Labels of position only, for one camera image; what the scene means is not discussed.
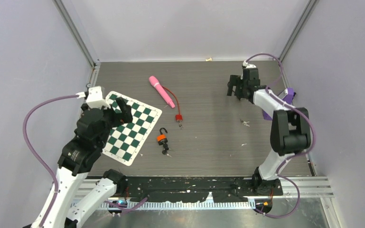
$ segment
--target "black hook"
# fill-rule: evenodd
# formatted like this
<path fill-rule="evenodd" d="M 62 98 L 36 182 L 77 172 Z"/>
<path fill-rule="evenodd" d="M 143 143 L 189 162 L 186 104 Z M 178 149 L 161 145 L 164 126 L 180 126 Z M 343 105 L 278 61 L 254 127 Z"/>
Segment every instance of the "black hook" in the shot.
<path fill-rule="evenodd" d="M 168 133 L 167 129 L 165 129 L 164 127 L 162 127 L 162 128 L 160 128 L 160 134 L 163 134 L 163 132 L 161 132 L 161 130 L 163 130 L 163 129 L 164 129 L 164 131 L 165 131 L 166 133 Z"/>

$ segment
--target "metal frame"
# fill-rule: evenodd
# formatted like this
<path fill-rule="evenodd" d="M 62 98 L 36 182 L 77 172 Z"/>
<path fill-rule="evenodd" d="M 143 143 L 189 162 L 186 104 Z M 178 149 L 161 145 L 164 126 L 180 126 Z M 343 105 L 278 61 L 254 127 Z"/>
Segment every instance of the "metal frame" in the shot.
<path fill-rule="evenodd" d="M 87 62 L 92 67 L 92 73 L 90 75 L 88 84 L 86 87 L 95 86 L 97 76 L 100 70 L 100 62 L 99 60 L 94 61 L 89 49 L 87 48 L 85 42 L 83 41 L 79 31 L 76 28 L 75 23 L 73 22 L 71 16 L 69 15 L 68 10 L 66 9 L 62 0 L 53 0 L 56 5 L 58 11 L 64 19 L 64 22 L 69 27 L 72 36 L 75 38 L 78 46 L 80 47 L 83 55 L 85 56 Z M 314 7 L 318 3 L 318 0 L 309 0 L 296 27 L 291 33 L 286 45 L 283 48 L 282 53 L 279 56 L 280 61 L 283 61 L 292 47 L 295 39 L 297 38 L 299 32 L 304 27 L 307 19 L 309 18 L 311 12 Z M 285 76 L 283 77 L 283 81 L 286 87 L 288 87 L 288 82 Z M 343 225 L 340 223 L 337 212 L 335 210 L 335 198 L 333 195 L 333 191 L 330 187 L 328 179 L 326 177 L 292 177 L 293 180 L 299 187 L 301 198 L 318 198 L 321 200 L 323 205 L 326 218 L 328 220 L 329 226 L 333 228 L 339 228 Z M 80 186 L 77 194 L 75 196 L 75 200 L 78 201 L 82 199 L 84 196 L 88 194 L 94 187 L 95 183 L 99 179 L 86 179 Z M 294 186 L 288 181 L 281 179 L 281 185 L 283 187 L 283 195 L 282 196 L 274 196 L 275 198 L 296 198 L 297 191 Z M 254 199 L 266 199 L 267 197 L 248 197 L 248 202 L 252 202 Z M 109 200 L 119 200 L 119 198 L 111 197 Z M 130 207 L 134 206 L 136 203 L 131 202 Z M 203 203 L 146 203 L 145 206 L 141 207 L 141 210 L 151 210 L 151 209 L 250 209 L 251 204 L 246 202 L 240 203 L 213 203 L 213 197 L 210 194 L 207 200 Z M 99 209 L 108 209 L 108 204 L 103 203 Z"/>
<path fill-rule="evenodd" d="M 72 21 L 72 18 L 70 17 L 68 11 L 66 10 L 66 7 L 62 0 L 52 0 L 55 4 L 56 8 L 58 9 L 59 13 L 61 14 L 62 18 L 64 19 L 65 24 L 68 26 L 70 32 L 72 33 L 72 36 L 75 38 L 76 43 L 80 47 L 84 57 L 86 57 L 87 62 L 90 64 L 92 68 L 95 67 L 96 63 L 93 60 L 92 55 L 90 54 L 89 50 L 86 47 L 86 44 L 83 42 L 82 37 L 80 36 L 79 31 L 76 28 L 76 25 Z"/>
<path fill-rule="evenodd" d="M 291 33 L 289 40 L 287 41 L 286 45 L 283 48 L 283 51 L 281 52 L 281 54 L 279 56 L 279 60 L 281 62 L 286 57 L 288 51 L 290 50 L 290 48 L 293 45 L 295 39 L 297 38 L 297 35 L 301 31 L 301 29 L 304 27 L 305 22 L 307 21 L 307 19 L 310 16 L 312 10 L 314 9 L 315 5 L 318 2 L 319 2 L 319 0 L 309 0 L 308 1 L 304 11 L 302 12 L 301 17 L 299 18 L 299 21 L 297 22 L 296 27 L 294 28 L 293 32 Z"/>

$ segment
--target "purple object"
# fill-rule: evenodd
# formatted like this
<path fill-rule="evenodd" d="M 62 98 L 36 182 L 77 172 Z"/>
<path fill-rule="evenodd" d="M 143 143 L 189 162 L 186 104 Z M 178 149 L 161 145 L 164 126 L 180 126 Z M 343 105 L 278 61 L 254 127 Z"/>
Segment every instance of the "purple object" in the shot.
<path fill-rule="evenodd" d="M 281 100 L 288 103 L 289 105 L 292 104 L 293 98 L 294 98 L 294 89 L 293 88 L 287 88 L 283 90 L 279 95 L 277 95 Z M 262 111 L 263 118 L 265 120 L 272 120 L 272 118 L 265 112 Z"/>

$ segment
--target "pink toy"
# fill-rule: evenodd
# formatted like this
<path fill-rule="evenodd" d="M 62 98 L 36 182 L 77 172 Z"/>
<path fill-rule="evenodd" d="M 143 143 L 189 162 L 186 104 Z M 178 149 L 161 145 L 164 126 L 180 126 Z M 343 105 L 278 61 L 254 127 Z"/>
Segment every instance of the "pink toy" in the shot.
<path fill-rule="evenodd" d="M 169 97 L 167 92 L 163 89 L 163 87 L 160 85 L 160 82 L 157 80 L 157 78 L 155 76 L 150 76 L 149 82 L 154 88 L 156 88 L 157 92 L 163 97 L 166 103 L 170 105 L 171 108 L 175 108 L 174 102 L 172 101 L 171 97 Z"/>

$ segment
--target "red cable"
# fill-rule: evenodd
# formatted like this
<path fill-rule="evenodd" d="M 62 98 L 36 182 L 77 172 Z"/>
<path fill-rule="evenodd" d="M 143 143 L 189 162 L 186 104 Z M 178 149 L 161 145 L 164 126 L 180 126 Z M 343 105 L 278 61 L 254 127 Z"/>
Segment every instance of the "red cable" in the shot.
<path fill-rule="evenodd" d="M 171 93 L 171 94 L 174 96 L 175 100 L 177 101 L 178 114 L 179 114 L 179 115 L 181 115 L 181 110 L 180 110 L 180 108 L 179 108 L 179 102 L 178 102 L 178 99 L 177 99 L 177 97 L 175 96 L 175 94 L 174 94 L 173 92 L 171 92 L 169 89 L 167 89 L 166 87 L 164 87 L 164 86 L 163 86 L 163 89 L 165 89 L 165 90 L 169 91 L 169 93 Z"/>

